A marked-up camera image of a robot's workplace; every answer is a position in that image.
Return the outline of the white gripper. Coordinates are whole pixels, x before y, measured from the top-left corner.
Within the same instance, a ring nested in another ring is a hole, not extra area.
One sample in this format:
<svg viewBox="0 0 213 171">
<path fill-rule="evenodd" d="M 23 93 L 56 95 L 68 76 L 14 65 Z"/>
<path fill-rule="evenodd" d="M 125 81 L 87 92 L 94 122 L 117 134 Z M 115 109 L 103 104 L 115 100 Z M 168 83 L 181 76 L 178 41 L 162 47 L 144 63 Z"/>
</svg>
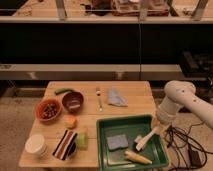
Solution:
<svg viewBox="0 0 213 171">
<path fill-rule="evenodd" d="M 156 116 L 157 118 L 156 117 L 152 118 L 151 128 L 152 129 L 155 128 L 158 125 L 158 121 L 159 121 L 161 123 L 159 133 L 164 134 L 166 130 L 168 129 L 168 125 L 175 120 L 176 113 L 174 112 L 173 109 L 159 106 L 157 108 Z"/>
</svg>

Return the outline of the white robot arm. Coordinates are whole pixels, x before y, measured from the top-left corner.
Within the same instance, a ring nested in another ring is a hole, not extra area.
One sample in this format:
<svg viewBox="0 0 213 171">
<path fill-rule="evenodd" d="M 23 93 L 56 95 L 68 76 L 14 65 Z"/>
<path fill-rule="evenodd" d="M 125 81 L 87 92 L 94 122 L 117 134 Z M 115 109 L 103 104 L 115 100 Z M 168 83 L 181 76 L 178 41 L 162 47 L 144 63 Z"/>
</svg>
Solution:
<svg viewBox="0 0 213 171">
<path fill-rule="evenodd" d="M 156 108 L 151 127 L 162 134 L 175 120 L 177 113 L 186 107 L 209 128 L 213 129 L 213 105 L 195 95 L 196 87 L 187 81 L 169 81 L 164 86 L 165 97 Z"/>
</svg>

